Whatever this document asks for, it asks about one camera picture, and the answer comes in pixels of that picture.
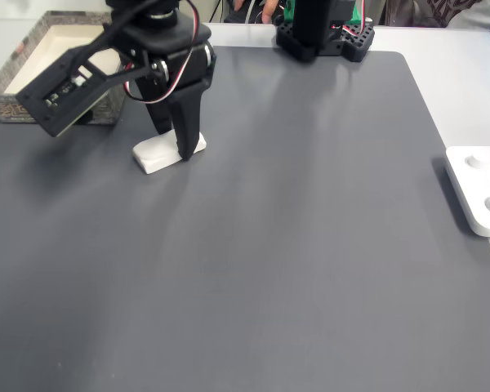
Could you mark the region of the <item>person's hand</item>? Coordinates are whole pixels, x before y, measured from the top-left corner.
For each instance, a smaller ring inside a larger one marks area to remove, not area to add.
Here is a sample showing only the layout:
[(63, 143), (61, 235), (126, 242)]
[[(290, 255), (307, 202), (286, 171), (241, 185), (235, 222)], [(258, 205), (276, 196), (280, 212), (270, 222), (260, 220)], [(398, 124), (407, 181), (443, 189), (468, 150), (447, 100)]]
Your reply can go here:
[[(238, 11), (242, 7), (243, 3), (244, 3), (243, 0), (235, 0), (234, 1), (234, 9), (236, 11)], [(262, 13), (261, 13), (261, 21), (263, 24), (268, 24), (270, 22), (271, 17), (274, 14), (274, 12), (276, 11), (277, 6), (278, 6), (278, 0), (266, 0), (265, 1), (265, 4), (264, 4), (263, 9), (262, 9)]]

